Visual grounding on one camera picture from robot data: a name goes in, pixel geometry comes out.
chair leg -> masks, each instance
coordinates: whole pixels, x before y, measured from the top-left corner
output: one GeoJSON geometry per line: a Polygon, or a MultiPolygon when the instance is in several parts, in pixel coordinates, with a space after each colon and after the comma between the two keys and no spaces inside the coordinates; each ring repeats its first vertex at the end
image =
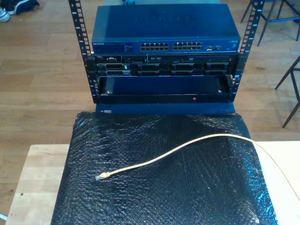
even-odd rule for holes
{"type": "Polygon", "coordinates": [[[248,11],[249,11],[249,9],[250,9],[250,6],[251,6],[251,1],[252,1],[252,0],[250,0],[250,2],[249,2],[248,6],[247,6],[247,8],[246,8],[246,11],[245,11],[245,13],[244,13],[244,15],[243,15],[243,17],[242,17],[242,20],[240,21],[240,23],[242,23],[242,22],[243,22],[243,20],[245,19],[245,16],[246,16],[247,12],[248,12],[248,11]]]}
{"type": "Polygon", "coordinates": [[[295,75],[294,75],[294,71],[293,70],[291,71],[291,78],[292,78],[292,84],[294,86],[294,90],[295,90],[297,101],[300,102],[299,91],[298,91],[298,87],[297,87],[297,83],[296,83],[296,79],[295,79],[295,75]]]}
{"type": "Polygon", "coordinates": [[[293,115],[297,112],[297,110],[299,109],[299,107],[300,107],[300,102],[298,102],[298,103],[296,104],[296,106],[293,108],[291,114],[289,115],[289,117],[286,119],[284,125],[282,126],[283,128],[286,127],[287,123],[291,120],[291,118],[292,118],[293,115]]]}
{"type": "Polygon", "coordinates": [[[282,84],[282,82],[287,78],[287,76],[290,74],[290,72],[295,68],[295,66],[298,64],[298,62],[300,62],[300,56],[296,59],[296,61],[291,65],[291,67],[287,70],[287,72],[285,73],[285,75],[281,78],[281,80],[279,81],[279,83],[277,84],[275,90],[277,90],[277,88],[279,88],[279,86],[282,84]]]}
{"type": "Polygon", "coordinates": [[[284,4],[284,1],[281,1],[280,8],[279,8],[278,15],[277,15],[277,19],[279,19],[283,4],[284,4]]]}
{"type": "Polygon", "coordinates": [[[300,34],[300,23],[299,23],[299,28],[298,28],[298,34],[297,34],[296,41],[298,41],[298,40],[299,40],[299,34],[300,34]]]}
{"type": "Polygon", "coordinates": [[[268,15],[268,18],[267,18],[267,20],[266,20],[266,23],[265,23],[265,25],[264,25],[264,27],[263,27],[262,34],[261,34],[261,37],[260,37],[260,39],[259,39],[259,41],[258,41],[258,45],[257,45],[257,46],[259,46],[260,43],[261,43],[261,41],[262,41],[263,35],[264,35],[264,33],[265,33],[266,29],[267,29],[267,26],[268,26],[268,23],[269,23],[269,21],[270,21],[271,14],[272,14],[272,12],[273,12],[273,10],[274,10],[275,4],[276,4],[276,0],[273,1],[273,4],[272,4],[272,6],[271,6],[271,10],[270,10],[270,12],[269,12],[269,15],[268,15]]]}

wooden table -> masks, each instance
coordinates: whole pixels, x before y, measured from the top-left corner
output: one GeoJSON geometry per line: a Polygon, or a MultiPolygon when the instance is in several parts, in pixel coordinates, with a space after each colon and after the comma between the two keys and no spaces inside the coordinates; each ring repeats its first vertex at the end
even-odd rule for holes
{"type": "MultiPolygon", "coordinates": [[[[259,143],[284,170],[293,188],[300,195],[300,142],[259,143]]],[[[7,225],[50,224],[68,148],[68,144],[30,147],[7,225]]]]}

black bubble wrap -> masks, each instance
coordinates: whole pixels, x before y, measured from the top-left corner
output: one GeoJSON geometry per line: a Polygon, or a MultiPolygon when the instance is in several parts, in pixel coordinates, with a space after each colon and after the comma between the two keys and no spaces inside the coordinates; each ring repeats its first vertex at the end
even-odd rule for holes
{"type": "Polygon", "coordinates": [[[277,224],[257,153],[240,139],[203,140],[153,164],[95,180],[217,133],[249,137],[238,114],[78,114],[51,224],[277,224]]]}

